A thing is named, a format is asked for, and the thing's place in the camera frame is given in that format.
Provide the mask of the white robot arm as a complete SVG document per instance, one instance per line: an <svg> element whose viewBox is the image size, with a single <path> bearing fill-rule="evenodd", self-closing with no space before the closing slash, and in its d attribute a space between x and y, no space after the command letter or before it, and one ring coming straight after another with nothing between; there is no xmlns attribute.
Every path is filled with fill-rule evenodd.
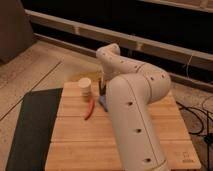
<svg viewBox="0 0 213 171"><path fill-rule="evenodd" d="M125 171L171 171L153 127L148 105L164 98L169 74L150 63L120 55L113 43L99 48L102 84L116 144Z"/></svg>

